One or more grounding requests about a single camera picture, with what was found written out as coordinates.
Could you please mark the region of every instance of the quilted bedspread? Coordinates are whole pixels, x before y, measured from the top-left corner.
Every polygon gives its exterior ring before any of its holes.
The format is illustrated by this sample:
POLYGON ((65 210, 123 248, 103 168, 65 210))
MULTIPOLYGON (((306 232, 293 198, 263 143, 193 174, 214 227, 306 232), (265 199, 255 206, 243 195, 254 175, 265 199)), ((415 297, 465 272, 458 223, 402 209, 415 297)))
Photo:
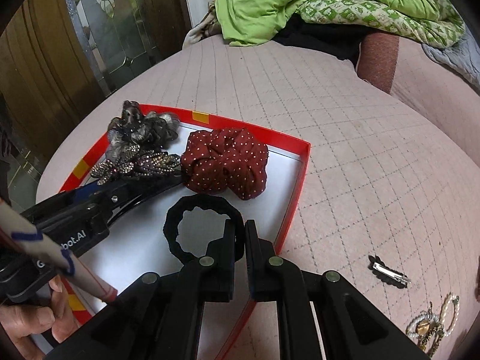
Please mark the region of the quilted bedspread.
MULTIPOLYGON (((430 301, 439 312, 450 291, 460 295, 457 326, 436 360, 446 360, 469 330, 480 309, 480 168, 418 112, 360 80, 349 61, 275 42, 228 47, 216 35, 111 98, 83 121, 89 128, 82 142, 61 147, 65 158, 68 150, 87 151, 126 99, 301 137, 311 155, 281 255, 303 270, 338 270, 402 331, 430 301), (369 254, 404 272, 411 285, 382 283, 367 268, 369 254)), ((71 162, 58 179, 78 160, 71 162)), ((257 305, 227 360, 278 359, 275 313, 274 304, 257 305)), ((201 357, 213 358, 208 350, 201 357)))

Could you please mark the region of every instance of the black scrunchie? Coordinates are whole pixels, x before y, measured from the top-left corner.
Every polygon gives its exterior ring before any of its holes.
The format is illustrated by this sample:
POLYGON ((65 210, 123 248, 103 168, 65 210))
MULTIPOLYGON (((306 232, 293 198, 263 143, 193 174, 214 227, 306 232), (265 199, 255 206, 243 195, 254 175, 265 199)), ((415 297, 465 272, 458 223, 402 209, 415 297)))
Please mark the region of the black scrunchie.
POLYGON ((245 248, 245 226, 243 224, 242 214, 227 202, 226 199, 220 196, 205 194, 184 196, 166 213, 163 234, 169 243, 170 253, 177 257, 184 265, 196 259, 192 253, 185 252, 177 241, 179 235, 178 225, 183 219, 184 212, 192 211, 195 207, 199 207, 202 210, 213 210, 217 214, 226 214, 230 217, 235 226, 235 261, 240 260, 243 257, 245 248))

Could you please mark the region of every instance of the scrunchie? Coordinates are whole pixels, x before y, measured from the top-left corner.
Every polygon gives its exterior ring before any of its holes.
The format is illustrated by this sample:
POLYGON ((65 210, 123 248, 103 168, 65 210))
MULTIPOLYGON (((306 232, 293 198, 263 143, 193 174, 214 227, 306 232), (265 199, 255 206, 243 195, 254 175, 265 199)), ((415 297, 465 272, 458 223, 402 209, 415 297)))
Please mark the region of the scrunchie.
POLYGON ((190 134, 181 168, 186 186, 197 193, 230 188, 240 199, 253 199, 266 187, 268 148, 246 128, 196 131, 190 134))

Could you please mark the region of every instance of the metal rivet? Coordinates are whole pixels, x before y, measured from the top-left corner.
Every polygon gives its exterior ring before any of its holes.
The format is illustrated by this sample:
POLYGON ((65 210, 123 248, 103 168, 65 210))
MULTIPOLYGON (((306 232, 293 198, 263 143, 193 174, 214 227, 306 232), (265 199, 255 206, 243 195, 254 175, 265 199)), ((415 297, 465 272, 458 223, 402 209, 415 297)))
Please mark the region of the metal rivet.
POLYGON ((200 259, 200 265, 201 266, 212 266, 214 262, 215 262, 215 260, 210 256, 203 256, 200 259))
POLYGON ((268 263, 271 266, 280 266, 280 265, 283 264, 283 259, 281 257, 278 257, 278 256, 273 256, 273 257, 270 257, 268 259, 268 263))
POLYGON ((328 281, 336 282, 340 280, 340 274, 336 271, 328 271, 325 273, 325 277, 328 281))
POLYGON ((149 273, 146 273, 142 276, 142 281, 145 283, 145 284, 153 284, 157 281, 157 274, 153 273, 153 272, 149 272, 149 273))

